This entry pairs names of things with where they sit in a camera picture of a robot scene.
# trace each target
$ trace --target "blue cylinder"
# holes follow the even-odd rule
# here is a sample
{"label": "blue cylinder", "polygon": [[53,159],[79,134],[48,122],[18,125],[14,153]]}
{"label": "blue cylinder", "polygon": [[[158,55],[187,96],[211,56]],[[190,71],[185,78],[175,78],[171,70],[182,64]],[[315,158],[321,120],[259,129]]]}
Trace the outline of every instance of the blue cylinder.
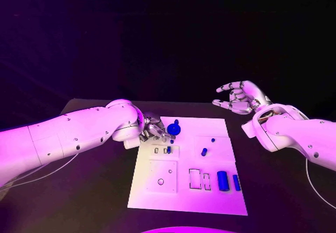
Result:
{"label": "blue cylinder", "polygon": [[204,155],[206,155],[206,151],[207,151],[207,149],[206,149],[206,148],[203,148],[203,151],[201,151],[201,153],[200,153],[200,155],[201,155],[201,156],[204,156]]}
{"label": "blue cylinder", "polygon": [[216,173],[216,177],[217,177],[219,190],[223,192],[229,191],[229,181],[227,181],[226,171],[219,171]]}
{"label": "blue cylinder", "polygon": [[234,182],[234,188],[236,188],[236,191],[240,191],[237,175],[233,175],[233,182]]}

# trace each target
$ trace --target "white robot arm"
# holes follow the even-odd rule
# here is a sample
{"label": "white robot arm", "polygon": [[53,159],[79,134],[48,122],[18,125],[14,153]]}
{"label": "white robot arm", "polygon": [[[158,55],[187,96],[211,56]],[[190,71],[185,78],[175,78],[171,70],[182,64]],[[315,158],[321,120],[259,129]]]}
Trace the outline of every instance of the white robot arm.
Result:
{"label": "white robot arm", "polygon": [[148,138],[174,139],[159,117],[115,100],[28,126],[0,132],[0,187],[18,174],[103,144],[112,137],[125,149]]}
{"label": "white robot arm", "polygon": [[242,125],[246,136],[256,137],[270,152],[295,148],[312,163],[336,171],[336,123],[309,120],[292,106],[272,104],[249,81],[229,83],[216,92],[230,89],[229,102],[213,100],[211,103],[237,114],[255,111],[252,120]]}

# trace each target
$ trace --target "table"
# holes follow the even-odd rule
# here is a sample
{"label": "table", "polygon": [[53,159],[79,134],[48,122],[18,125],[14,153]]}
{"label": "table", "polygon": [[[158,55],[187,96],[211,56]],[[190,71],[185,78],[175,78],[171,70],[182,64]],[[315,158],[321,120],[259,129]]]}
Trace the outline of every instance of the table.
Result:
{"label": "table", "polygon": [[[61,114],[107,102],[71,99]],[[138,233],[169,226],[242,233],[334,232],[336,210],[309,187],[304,156],[294,149],[270,153],[256,138],[246,137],[240,125],[252,115],[236,115],[210,103],[132,103],[142,112],[161,116],[226,120],[247,216],[128,209],[138,149],[125,150],[109,139],[48,177],[9,190],[0,202],[0,232]],[[24,181],[51,172],[69,159],[54,161]],[[336,173],[309,164],[309,174],[321,196],[336,204]]]}

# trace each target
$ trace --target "white cable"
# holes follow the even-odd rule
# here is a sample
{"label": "white cable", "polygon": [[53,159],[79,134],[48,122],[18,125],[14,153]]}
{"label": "white cable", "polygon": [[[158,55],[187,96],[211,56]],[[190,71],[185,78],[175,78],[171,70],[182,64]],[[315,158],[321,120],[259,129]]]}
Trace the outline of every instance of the white cable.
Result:
{"label": "white cable", "polygon": [[34,180],[31,180],[31,181],[18,183],[18,184],[15,184],[15,185],[7,187],[7,188],[0,188],[0,191],[5,190],[5,189],[8,189],[8,188],[12,188],[12,187],[15,187],[15,186],[18,186],[18,185],[21,185],[21,184],[25,184],[25,183],[30,183],[30,182],[34,182],[34,181],[40,180],[41,178],[44,178],[45,176],[48,176],[50,174],[53,174],[56,171],[58,171],[58,170],[69,164],[69,162],[73,160],[73,158],[71,158],[51,173],[48,173],[47,175],[44,175],[43,177],[40,177],[40,178],[37,178],[37,179],[34,179]]}
{"label": "white cable", "polygon": [[15,182],[17,180],[22,179],[24,177],[27,177],[28,175],[31,175],[37,170],[40,170],[47,164],[41,165],[40,167],[37,167],[30,173],[27,173],[25,175],[22,175],[20,178],[8,181],[2,186],[5,186],[8,183]]}
{"label": "white cable", "polygon": [[314,186],[311,184],[311,181],[309,181],[309,174],[308,174],[308,160],[305,159],[305,173],[306,173],[306,178],[308,178],[308,182],[309,182],[309,185],[311,185],[311,188],[315,192],[315,194],[318,195],[318,197],[324,200],[324,202],[336,209],[336,207],[325,201],[325,199],[319,196],[317,190],[314,189]]}

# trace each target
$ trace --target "black background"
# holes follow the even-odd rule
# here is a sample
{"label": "black background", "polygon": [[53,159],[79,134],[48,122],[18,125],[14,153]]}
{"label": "black background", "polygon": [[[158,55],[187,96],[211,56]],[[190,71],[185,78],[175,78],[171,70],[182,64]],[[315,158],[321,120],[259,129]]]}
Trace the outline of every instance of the black background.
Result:
{"label": "black background", "polygon": [[0,128],[71,98],[210,102],[250,80],[334,120],[334,2],[12,0],[0,7]]}

